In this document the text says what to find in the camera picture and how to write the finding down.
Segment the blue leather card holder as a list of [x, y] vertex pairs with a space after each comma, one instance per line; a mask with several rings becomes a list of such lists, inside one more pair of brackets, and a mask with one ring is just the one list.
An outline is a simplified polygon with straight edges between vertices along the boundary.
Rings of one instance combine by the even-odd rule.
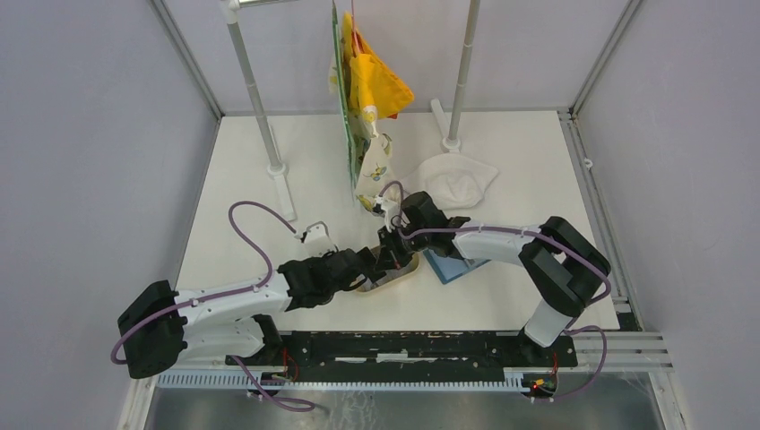
[[442, 257], [430, 250], [424, 251], [423, 255], [443, 285], [449, 284], [488, 263], [488, 260], [459, 260], [453, 257]]

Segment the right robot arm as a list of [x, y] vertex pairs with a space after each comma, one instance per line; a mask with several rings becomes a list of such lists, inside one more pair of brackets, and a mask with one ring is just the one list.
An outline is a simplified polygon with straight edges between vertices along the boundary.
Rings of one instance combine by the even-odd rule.
[[611, 291], [607, 258], [561, 217], [528, 227], [486, 225], [447, 217], [426, 192], [396, 201], [383, 191], [371, 210], [385, 222], [377, 271], [401, 268], [417, 253], [444, 284], [486, 262], [525, 269], [541, 297], [517, 342], [520, 359], [530, 366], [549, 359], [560, 335]]

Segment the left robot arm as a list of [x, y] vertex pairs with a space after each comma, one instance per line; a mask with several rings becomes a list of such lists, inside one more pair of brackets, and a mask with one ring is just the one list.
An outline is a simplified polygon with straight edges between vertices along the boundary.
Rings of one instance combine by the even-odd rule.
[[251, 357], [270, 365], [283, 341], [273, 317], [328, 304], [338, 292], [380, 280], [387, 269], [365, 247], [291, 260], [264, 276], [208, 290], [175, 291], [156, 281], [119, 316], [112, 361], [133, 379], [188, 360]]

